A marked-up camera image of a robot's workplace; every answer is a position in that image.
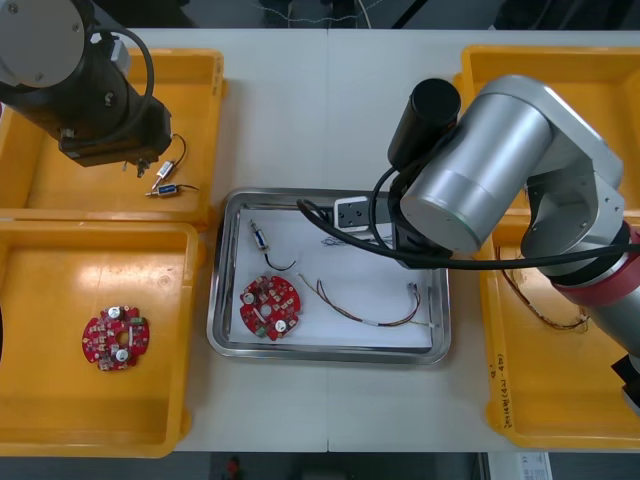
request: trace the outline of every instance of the silver robotic arm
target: silver robotic arm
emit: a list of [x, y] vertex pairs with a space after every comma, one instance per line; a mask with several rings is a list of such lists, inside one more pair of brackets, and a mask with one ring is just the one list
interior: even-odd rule
[[[400, 201], [425, 237], [455, 252], [480, 249], [523, 185], [531, 223], [526, 258], [637, 244], [618, 193], [622, 162], [549, 87], [527, 77], [489, 83]], [[640, 260], [637, 254], [539, 267], [587, 308], [629, 356], [614, 365], [640, 412]]]
[[[629, 355], [613, 365], [640, 414], [640, 235], [624, 221], [622, 162], [549, 87], [506, 76], [485, 86], [456, 123], [460, 98], [442, 80], [412, 93], [389, 148], [397, 171], [388, 196], [394, 248], [333, 228], [313, 203], [298, 208], [318, 228], [408, 268], [537, 267]], [[481, 248], [522, 187], [531, 222], [519, 260], [449, 259]]]

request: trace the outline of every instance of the white paper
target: white paper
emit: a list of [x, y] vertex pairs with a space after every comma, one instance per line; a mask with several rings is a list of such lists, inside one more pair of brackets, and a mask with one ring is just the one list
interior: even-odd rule
[[520, 459], [520, 480], [553, 480], [548, 453], [520, 453], [518, 457]]
[[[249, 221], [263, 231], [271, 250], [269, 259], [276, 266], [296, 265], [276, 272], [265, 263], [256, 248]], [[389, 225], [381, 226], [383, 236]], [[240, 316], [244, 289], [260, 275], [279, 275], [300, 295], [300, 323], [277, 343], [290, 345], [367, 346], [396, 348], [431, 347], [431, 328], [408, 323], [399, 327], [374, 327], [343, 317], [316, 296], [298, 276], [302, 273], [315, 286], [321, 279], [331, 301], [352, 314], [371, 321], [388, 323], [407, 316], [415, 306], [408, 284], [418, 285], [422, 305], [414, 322], [429, 323], [429, 275], [407, 270], [394, 260], [357, 248], [325, 246], [328, 236], [297, 210], [242, 210], [238, 233], [236, 273], [229, 340], [241, 343], [273, 343], [258, 338]]]

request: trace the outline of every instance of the red circuit board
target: red circuit board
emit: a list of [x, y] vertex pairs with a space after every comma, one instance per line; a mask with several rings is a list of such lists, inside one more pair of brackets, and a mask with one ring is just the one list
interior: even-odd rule
[[[114, 308], [119, 313], [117, 317], [109, 315]], [[82, 351], [89, 362], [98, 363], [100, 370], [126, 370], [147, 351], [149, 333], [149, 324], [137, 308], [104, 309], [85, 327]]]
[[299, 322], [300, 296], [282, 277], [258, 277], [244, 289], [240, 300], [244, 324], [260, 338], [276, 341]]

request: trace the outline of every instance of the metal tray rim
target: metal tray rim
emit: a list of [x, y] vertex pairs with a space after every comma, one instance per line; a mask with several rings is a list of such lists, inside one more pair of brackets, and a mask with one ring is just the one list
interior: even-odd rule
[[[213, 349], [226, 357], [273, 358], [291, 360], [317, 360], [366, 363], [396, 363], [430, 365], [439, 362], [451, 346], [451, 312], [449, 302], [449, 278], [445, 269], [432, 271], [433, 290], [430, 292], [439, 312], [434, 328], [433, 346], [429, 349], [383, 347], [319, 347], [307, 345], [241, 344], [224, 338], [223, 327], [227, 300], [232, 292], [235, 271], [234, 233], [237, 217], [243, 206], [279, 207], [295, 209], [295, 199], [309, 198], [319, 204], [331, 205], [343, 197], [363, 196], [369, 192], [355, 190], [320, 189], [263, 189], [241, 188], [230, 192], [224, 200], [223, 217], [218, 230], [214, 270], [209, 295], [207, 315], [207, 339]], [[226, 284], [227, 298], [224, 298]]]

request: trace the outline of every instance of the black cable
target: black cable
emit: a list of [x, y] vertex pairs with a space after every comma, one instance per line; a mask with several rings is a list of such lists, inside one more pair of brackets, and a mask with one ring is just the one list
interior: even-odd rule
[[286, 272], [287, 270], [289, 270], [291, 267], [293, 267], [296, 264], [296, 261], [294, 260], [293, 263], [291, 265], [289, 265], [288, 267], [276, 267], [275, 265], [273, 265], [269, 261], [269, 254], [268, 253], [264, 254], [264, 259], [267, 262], [267, 265], [269, 265], [271, 268], [273, 268], [274, 270], [277, 270], [279, 272]]
[[190, 188], [191, 190], [195, 190], [196, 192], [199, 192], [200, 189], [198, 187], [194, 187], [193, 185], [176, 185], [176, 187], [178, 188]]
[[184, 160], [184, 157], [187, 154], [187, 141], [179, 133], [174, 133], [171, 136], [172, 137], [178, 137], [180, 139], [180, 141], [182, 142], [182, 155], [180, 155], [180, 158], [178, 159], [178, 161], [174, 165], [174, 168], [176, 168], [178, 165], [180, 165], [180, 162], [182, 162], [182, 160]]
[[386, 182], [387, 179], [391, 175], [393, 175], [395, 171], [396, 169], [391, 167], [389, 170], [384, 172], [384, 174], [380, 177], [380, 180], [378, 180], [378, 183], [376, 183], [376, 186], [373, 187], [371, 195], [369, 196], [369, 228], [371, 229], [371, 233], [373, 233], [373, 238], [375, 238], [376, 242], [378, 242], [378, 245], [386, 250], [391, 249], [380, 236], [380, 232], [378, 232], [378, 222], [376, 221], [376, 203], [378, 202], [378, 194], [380, 193], [382, 185], [384, 185], [384, 182]]
[[430, 255], [420, 255], [415, 253], [399, 252], [387, 250], [378, 245], [372, 245], [348, 233], [344, 233], [333, 225], [323, 221], [317, 213], [320, 208], [313, 202], [300, 199], [296, 202], [298, 209], [307, 220], [313, 223], [323, 232], [342, 240], [349, 245], [366, 250], [376, 255], [401, 260], [405, 263], [421, 265], [423, 268], [450, 268], [454, 270], [513, 270], [516, 268], [549, 267], [562, 265], [565, 263], [578, 262], [595, 257], [608, 255], [620, 255], [625, 252], [640, 253], [640, 244], [611, 245], [608, 247], [594, 248], [584, 252], [565, 253], [562, 255], [552, 255], [548, 257], [523, 258], [519, 260], [451, 260]]
[[129, 37], [133, 42], [140, 47], [140, 51], [142, 52], [142, 57], [144, 58], [144, 64], [147, 69], [147, 86], [144, 91], [144, 95], [142, 96], [142, 101], [140, 102], [140, 106], [136, 110], [136, 113], [129, 118], [127, 122], [125, 122], [122, 127], [115, 130], [114, 132], [105, 135], [100, 138], [93, 138], [88, 140], [68, 140], [65, 139], [65, 148], [66, 149], [74, 149], [74, 148], [84, 148], [84, 147], [92, 147], [94, 145], [98, 145], [101, 143], [111, 143], [117, 140], [121, 140], [123, 136], [129, 133], [133, 128], [142, 120], [145, 113], [147, 113], [147, 109], [151, 104], [151, 100], [153, 99], [153, 86], [155, 84], [155, 71], [153, 69], [153, 60], [151, 59], [151, 53], [149, 49], [144, 44], [142, 39], [137, 36], [135, 33], [127, 30], [126, 28], [118, 28], [118, 27], [100, 27], [96, 28], [92, 31], [92, 33], [117, 33], [118, 35], [124, 35], [125, 37]]

